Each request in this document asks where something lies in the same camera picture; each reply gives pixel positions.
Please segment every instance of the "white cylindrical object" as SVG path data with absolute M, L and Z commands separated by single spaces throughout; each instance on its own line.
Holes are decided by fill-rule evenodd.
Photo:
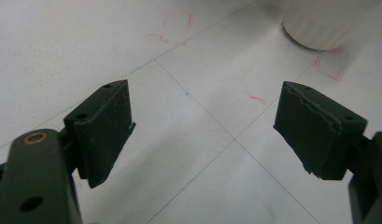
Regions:
M 287 33 L 311 49 L 335 49 L 382 0 L 293 0 L 283 18 Z

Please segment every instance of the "white tile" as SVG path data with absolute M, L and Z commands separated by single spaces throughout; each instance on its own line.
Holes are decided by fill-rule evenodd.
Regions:
M 233 137 L 319 55 L 284 34 L 286 3 L 256 2 L 157 59 Z
M 266 110 L 237 141 L 321 224 L 350 224 L 343 181 L 323 181 L 304 170 L 301 161 L 273 128 L 277 102 Z
M 234 142 L 150 223 L 317 222 Z
M 250 2 L 0 1 L 0 146 Z
M 104 185 L 77 182 L 85 222 L 148 222 L 233 141 L 158 64 L 129 86 L 137 126 Z

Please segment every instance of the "floor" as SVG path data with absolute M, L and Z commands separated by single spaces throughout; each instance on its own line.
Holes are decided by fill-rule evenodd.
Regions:
M 33 129 L 128 79 L 137 126 L 107 182 L 74 173 L 84 223 L 349 224 L 347 184 L 273 129 L 282 82 L 382 131 L 382 5 L 339 49 L 296 44 L 288 0 L 0 1 L 0 163 Z

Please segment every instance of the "red mark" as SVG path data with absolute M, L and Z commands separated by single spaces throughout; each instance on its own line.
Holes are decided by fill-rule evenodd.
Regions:
M 188 13 L 188 16 L 190 17 L 189 19 L 188 19 L 188 28 L 191 28 L 191 22 L 192 22 L 192 14 L 190 14 L 190 13 Z
M 338 74 L 336 74 L 335 77 L 334 76 L 330 76 L 330 77 L 336 81 L 340 81 L 342 79 L 344 73 L 345 73 L 345 67 L 341 66 Z
M 259 98 L 259 97 L 257 97 L 257 96 L 253 96 L 253 95 L 249 95 L 249 96 L 250 96 L 252 99 L 257 100 L 257 101 L 261 102 L 262 104 L 266 105 L 266 101 L 263 100 L 262 98 Z
M 316 68 L 319 68 L 319 63 L 321 62 L 321 55 L 318 56 L 318 58 L 316 58 L 315 62 L 314 62 L 314 66 Z
M 146 36 L 155 36 L 155 37 L 159 37 L 159 40 L 164 42 L 164 43 L 168 43 L 168 40 L 166 38 L 164 38 L 163 35 L 146 35 Z
M 146 35 L 146 36 L 160 36 L 160 35 Z
M 346 56 L 348 56 L 348 52 L 345 51 L 342 47 L 332 49 L 330 50 L 331 53 L 344 53 Z

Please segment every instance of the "screw hole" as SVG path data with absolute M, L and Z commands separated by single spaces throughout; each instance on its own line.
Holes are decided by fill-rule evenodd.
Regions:
M 77 115 L 77 119 L 85 119 L 86 117 L 88 117 L 87 114 L 78 114 Z
M 20 210 L 23 213 L 31 212 L 33 210 L 36 210 L 39 205 L 41 205 L 43 202 L 43 199 L 41 197 L 32 197 L 24 201 L 24 203 L 21 204 Z
M 47 137 L 47 133 L 32 133 L 25 137 L 22 142 L 27 145 L 32 145 L 44 141 Z
M 345 116 L 345 120 L 354 120 L 354 118 L 351 116 Z

